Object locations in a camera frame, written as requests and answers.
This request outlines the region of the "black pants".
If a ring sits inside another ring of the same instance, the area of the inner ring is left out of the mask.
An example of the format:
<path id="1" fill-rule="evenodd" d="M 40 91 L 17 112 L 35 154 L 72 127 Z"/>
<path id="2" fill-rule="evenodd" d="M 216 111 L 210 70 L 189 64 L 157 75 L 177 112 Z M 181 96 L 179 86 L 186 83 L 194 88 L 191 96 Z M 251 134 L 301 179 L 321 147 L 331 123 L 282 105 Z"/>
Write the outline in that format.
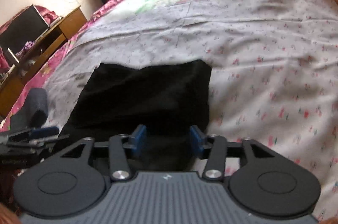
<path id="1" fill-rule="evenodd" d="M 80 93 L 61 130 L 66 146 L 82 138 L 107 141 L 146 127 L 146 143 L 131 162 L 138 170 L 181 171 L 192 161 L 190 127 L 209 123 L 211 67 L 202 60 L 136 70 L 102 63 Z"/>

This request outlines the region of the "dark grey folded garment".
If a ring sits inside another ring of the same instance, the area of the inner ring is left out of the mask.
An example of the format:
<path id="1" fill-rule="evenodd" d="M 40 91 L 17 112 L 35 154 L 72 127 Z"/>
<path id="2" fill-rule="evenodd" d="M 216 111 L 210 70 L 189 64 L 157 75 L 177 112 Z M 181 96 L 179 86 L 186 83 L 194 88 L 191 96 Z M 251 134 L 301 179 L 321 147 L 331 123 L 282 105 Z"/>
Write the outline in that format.
<path id="1" fill-rule="evenodd" d="M 10 118 L 10 131 L 40 128 L 48 118 L 48 97 L 43 88 L 32 88 L 22 108 Z"/>

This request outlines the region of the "wooden tv cabinet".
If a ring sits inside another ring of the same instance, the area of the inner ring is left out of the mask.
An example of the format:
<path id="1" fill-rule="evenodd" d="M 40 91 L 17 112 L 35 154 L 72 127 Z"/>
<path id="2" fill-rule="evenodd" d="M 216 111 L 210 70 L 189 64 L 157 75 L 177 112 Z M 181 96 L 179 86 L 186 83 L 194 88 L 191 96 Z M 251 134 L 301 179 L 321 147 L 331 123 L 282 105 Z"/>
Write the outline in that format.
<path id="1" fill-rule="evenodd" d="M 86 22 L 82 10 L 77 7 L 37 38 L 35 45 L 9 70 L 9 74 L 1 83 L 2 118 L 8 115 L 27 82 Z"/>

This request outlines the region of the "black tv monitor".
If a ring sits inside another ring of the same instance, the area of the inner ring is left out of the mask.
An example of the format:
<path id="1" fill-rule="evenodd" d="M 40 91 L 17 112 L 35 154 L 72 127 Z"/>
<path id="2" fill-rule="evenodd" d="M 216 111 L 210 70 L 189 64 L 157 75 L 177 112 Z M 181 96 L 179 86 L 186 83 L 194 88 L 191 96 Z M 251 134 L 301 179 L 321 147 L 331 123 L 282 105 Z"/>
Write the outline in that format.
<path id="1" fill-rule="evenodd" d="M 1 47 L 18 53 L 28 41 L 36 41 L 49 29 L 38 9 L 31 5 L 17 16 L 1 33 Z"/>

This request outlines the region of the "cherry print bed sheet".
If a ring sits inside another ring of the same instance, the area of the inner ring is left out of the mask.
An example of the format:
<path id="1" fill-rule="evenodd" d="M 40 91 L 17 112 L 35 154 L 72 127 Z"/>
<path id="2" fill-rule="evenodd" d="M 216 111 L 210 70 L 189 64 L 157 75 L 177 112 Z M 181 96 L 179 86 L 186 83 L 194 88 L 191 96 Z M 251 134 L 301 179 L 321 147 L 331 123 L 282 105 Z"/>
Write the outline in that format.
<path id="1" fill-rule="evenodd" d="M 135 170 L 112 181 L 109 140 L 58 141 L 31 168 L 1 170 L 2 223 L 336 223 L 337 3 L 334 0 L 113 0 L 50 57 L 32 88 L 40 128 L 66 125 L 100 64 L 211 67 L 206 135 L 228 141 L 223 181 Z M 1 132 L 10 131 L 9 116 Z"/>

